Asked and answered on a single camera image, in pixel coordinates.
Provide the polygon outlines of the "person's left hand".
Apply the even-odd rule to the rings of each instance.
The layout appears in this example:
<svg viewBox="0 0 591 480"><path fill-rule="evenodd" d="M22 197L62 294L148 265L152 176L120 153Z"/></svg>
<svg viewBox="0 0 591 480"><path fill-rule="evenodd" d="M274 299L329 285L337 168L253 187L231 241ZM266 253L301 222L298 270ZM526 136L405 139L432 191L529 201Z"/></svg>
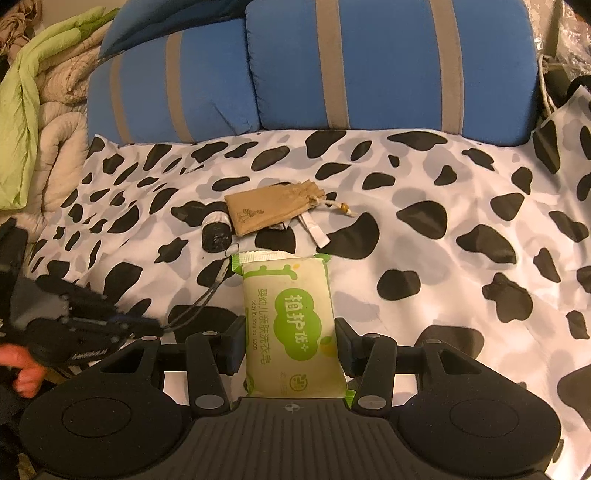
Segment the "person's left hand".
<svg viewBox="0 0 591 480"><path fill-rule="evenodd" d="M19 371L13 382L13 388L20 396L31 399L39 392L47 374L47 368L37 363L26 347L2 344L0 361L2 366L16 368Z"/></svg>

